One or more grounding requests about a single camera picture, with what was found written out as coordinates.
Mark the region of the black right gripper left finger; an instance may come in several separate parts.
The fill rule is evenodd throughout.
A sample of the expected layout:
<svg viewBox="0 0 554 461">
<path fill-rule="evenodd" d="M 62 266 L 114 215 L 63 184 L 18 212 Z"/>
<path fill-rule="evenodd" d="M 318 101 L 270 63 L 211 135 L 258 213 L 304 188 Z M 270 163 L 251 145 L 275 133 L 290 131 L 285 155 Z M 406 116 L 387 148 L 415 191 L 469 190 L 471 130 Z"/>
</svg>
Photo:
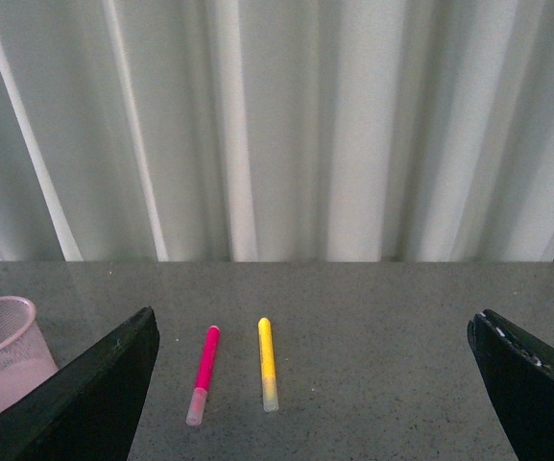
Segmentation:
<svg viewBox="0 0 554 461">
<path fill-rule="evenodd" d="M 0 460 L 125 460 L 159 349 L 143 307 L 0 413 Z"/>
</svg>

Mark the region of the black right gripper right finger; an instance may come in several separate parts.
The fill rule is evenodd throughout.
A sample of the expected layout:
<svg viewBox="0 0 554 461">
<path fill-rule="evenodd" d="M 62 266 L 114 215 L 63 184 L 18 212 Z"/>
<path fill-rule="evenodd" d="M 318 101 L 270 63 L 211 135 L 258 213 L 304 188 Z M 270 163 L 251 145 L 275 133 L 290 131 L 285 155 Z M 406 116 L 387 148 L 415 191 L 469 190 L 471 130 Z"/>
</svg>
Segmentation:
<svg viewBox="0 0 554 461">
<path fill-rule="evenodd" d="M 554 348 L 496 312 L 475 314 L 470 349 L 519 460 L 554 460 Z"/>
</svg>

